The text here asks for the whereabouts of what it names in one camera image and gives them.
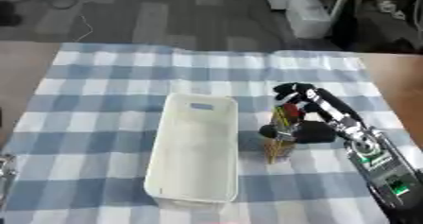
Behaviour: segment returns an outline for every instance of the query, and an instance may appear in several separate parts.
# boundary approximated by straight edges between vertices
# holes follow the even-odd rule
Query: robotic arm
[[[281,84],[274,91],[276,100],[290,96],[287,103],[305,103],[300,119],[308,112],[317,112],[336,135],[346,140],[347,157],[391,223],[423,223],[423,175],[383,132],[366,126],[347,104],[312,84]]]

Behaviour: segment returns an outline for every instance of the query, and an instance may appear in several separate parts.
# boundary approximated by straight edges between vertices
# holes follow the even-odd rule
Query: gray carpet floor
[[[0,27],[0,40],[148,43],[193,50],[337,50],[325,40],[296,39],[284,13],[266,0],[78,0],[53,9],[43,0],[18,3],[24,21]],[[50,1],[65,5],[67,0]]]

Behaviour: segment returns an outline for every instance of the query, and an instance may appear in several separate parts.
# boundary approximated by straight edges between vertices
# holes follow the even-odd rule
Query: red part
[[[283,104],[282,107],[284,111],[287,112],[291,117],[299,117],[299,110],[296,107],[296,104],[286,103]]]

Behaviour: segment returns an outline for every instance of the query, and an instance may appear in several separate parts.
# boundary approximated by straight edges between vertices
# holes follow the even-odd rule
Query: white plastic basket
[[[238,105],[229,97],[170,94],[146,171],[158,204],[222,204],[238,194]]]

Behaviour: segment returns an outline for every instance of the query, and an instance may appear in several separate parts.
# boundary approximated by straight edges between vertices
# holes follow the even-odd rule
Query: gingham tablecloth
[[[310,82],[385,129],[423,166],[397,117],[352,54],[204,53],[160,46],[66,43],[8,142],[19,176],[7,223],[385,223],[341,140],[297,146],[268,165],[258,128],[272,87]],[[144,189],[164,99],[229,95],[239,103],[238,198],[221,212],[160,209]]]

